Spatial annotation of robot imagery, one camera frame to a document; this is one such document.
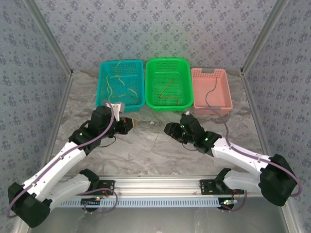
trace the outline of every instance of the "marble surface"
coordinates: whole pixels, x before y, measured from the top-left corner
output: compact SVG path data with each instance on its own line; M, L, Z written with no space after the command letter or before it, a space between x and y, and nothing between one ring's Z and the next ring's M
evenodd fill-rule
M257 153L262 153L253 117L241 78L228 72L233 109L224 116L230 130L230 141ZM90 119L95 109L98 73L74 71L73 83L52 152L55 156L74 130ZM117 141L108 148L96 148L87 158L70 170L79 173L88 168L98 175L217 175L234 164L207 154L189 151L164 132L166 123L179 122L180 112L155 112L146 104L139 112L139 126L128 135L117 135ZM122 114L138 120L136 114ZM196 115L205 130L225 135L225 127L217 116ZM113 139L102 140L107 145Z

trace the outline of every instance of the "purple cable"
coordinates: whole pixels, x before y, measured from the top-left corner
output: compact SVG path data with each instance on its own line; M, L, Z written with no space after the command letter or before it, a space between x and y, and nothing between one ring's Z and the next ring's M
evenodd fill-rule
M107 128L104 130L104 132L102 132L99 136L95 137L94 139L92 139L92 140L90 140L90 141L88 141L88 142L85 142L85 143L83 143L83 144L81 144L81 145L78 145L78 146L76 146L76 147L73 147L73 148L69 149L68 151L64 152L64 153L61 155L62 158L64 158L67 154L69 154L70 152L72 152L72 151L75 150L75 149L79 149L79 148L81 148L81 147L85 147L85 146L87 146L87 145L89 145L89 144L91 144L91 143L97 141L98 139L102 138L102 137L108 132L108 130L110 129L110 127L111 127L111 125L112 125L112 123L113 123L113 120L114 120L114 113L113 113L113 107L112 107L112 105L110 104L110 102L104 100L104 103L108 103L108 105L109 105L109 107L110 107L110 110L111 110L111 119L110 119L109 125L108 125ZM38 182L38 181L39 181L39 180L40 180L40 179L41 179L41 178L42 178L42 177L43 177L43 176L44 176L58 161L60 161L60 160L61 160L61 158L60 158L60 156L59 156L46 170L44 170L44 171L34 180L33 184L36 184L36 183L37 183L37 182ZM15 202L16 202L24 193L26 193L32 186L33 186L33 185L31 184L31 185L29 185L28 187L26 187L23 191L21 191L21 192L11 201L11 203L10 203L10 205L9 205L7 211L6 211L6 217L7 217L7 218L14 218L14 217L17 216L17 215L10 216L10 211L11 211L13 205L15 204Z
M283 168L283 167L280 166L279 164L276 164L276 163L271 162L271 161L266 160L266 159L258 158L258 157L254 156L254 155L251 155L251 154L247 154L247 153L245 153L245 152L243 152L243 151L240 151L240 150L234 148L233 146L231 146L231 143L230 143L230 141L229 141L229 128L228 128L227 124L225 123L225 121L223 120L223 117L222 117L217 111L213 110L212 107L211 107L211 108L209 108L209 107L206 107L206 108L197 108L197 109L195 109L194 111L192 111L191 113L194 113L194 112L196 112L197 110L202 110L202 109L205 109L205 110L206 110L206 109L212 110L214 113L216 113L216 114L220 117L220 119L222 120L223 124L225 125L225 129L226 129L225 140L226 140L227 144L229 145L229 147L230 147L232 150L234 150L235 152L237 152L237 153L239 153L239 154L241 154L241 155L244 155L244 156L246 156L246 157L248 157L248 158L255 159L255 160L259 160L259 161L261 161L261 162L270 164L270 165L275 166L276 168L278 168L278 169L284 171L286 174L288 174L290 177L292 177L292 179L293 179L293 180L297 183L297 185L298 185L298 191L297 191L297 193L291 194L290 197L297 197L297 196L299 196L299 195L301 194L301 192L302 192L302 183L301 183L301 181L300 181L294 174L292 174L289 170Z
M90 211L87 211L87 210L86 210L86 206L89 204L89 202L87 202L87 203L84 204L84 207L83 207L85 213L88 213L88 214L91 214L91 215L103 215L103 214L107 214L107 213L113 211L113 210L116 208L116 206L117 206L117 204L118 204L118 195L117 195L117 193L116 193L114 190L112 190L112 189L110 189L110 188L99 188L99 189L95 189L95 190L91 190L91 191L86 191L86 192L84 192L84 193L79 193L78 195L86 195L86 194L91 194L91 193L95 193L95 192L98 192L98 191L109 191L109 192L112 192L113 195L115 195L115 197L116 197L116 202L115 202L115 204L114 204L110 209L105 210L105 211L101 211L101 212L90 212Z
M234 210L231 210L228 206L225 206L225 205L220 205L220 206L223 207L223 208L226 208L230 212L236 212L236 211L240 210L241 208L243 208L245 206L246 199L247 199L247 191L245 191L244 200L243 200L243 203L242 203L242 205L240 207L238 207L238 208L236 208Z

